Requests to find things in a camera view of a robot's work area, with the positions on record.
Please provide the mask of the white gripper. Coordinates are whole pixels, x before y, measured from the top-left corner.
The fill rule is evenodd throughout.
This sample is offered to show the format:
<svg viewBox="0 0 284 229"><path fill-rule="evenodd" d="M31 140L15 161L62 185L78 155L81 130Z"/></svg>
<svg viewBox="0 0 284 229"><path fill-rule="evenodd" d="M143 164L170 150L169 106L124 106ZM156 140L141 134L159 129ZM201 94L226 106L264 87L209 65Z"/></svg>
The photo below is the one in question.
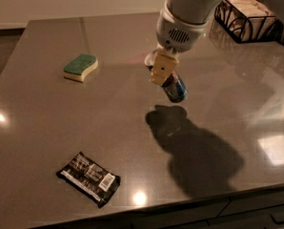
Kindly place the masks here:
<svg viewBox="0 0 284 229"><path fill-rule="evenodd" d="M204 32L209 17L209 7L202 1L166 1L160 12L156 36L158 44L176 52L186 52ZM151 82L162 86L179 64L175 57L168 56L157 48L144 59L151 69Z"/></svg>

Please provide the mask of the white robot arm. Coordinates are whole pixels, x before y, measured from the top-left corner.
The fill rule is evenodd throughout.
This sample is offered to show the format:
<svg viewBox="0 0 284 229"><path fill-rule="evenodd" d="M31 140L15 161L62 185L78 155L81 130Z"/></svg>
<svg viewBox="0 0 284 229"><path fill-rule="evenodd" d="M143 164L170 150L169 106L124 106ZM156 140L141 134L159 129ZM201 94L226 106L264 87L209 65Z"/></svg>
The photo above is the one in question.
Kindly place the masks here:
<svg viewBox="0 0 284 229"><path fill-rule="evenodd" d="M145 58L151 82L163 85L190 50L222 0L167 0L156 25L157 48ZM284 0L261 0L284 24Z"/></svg>

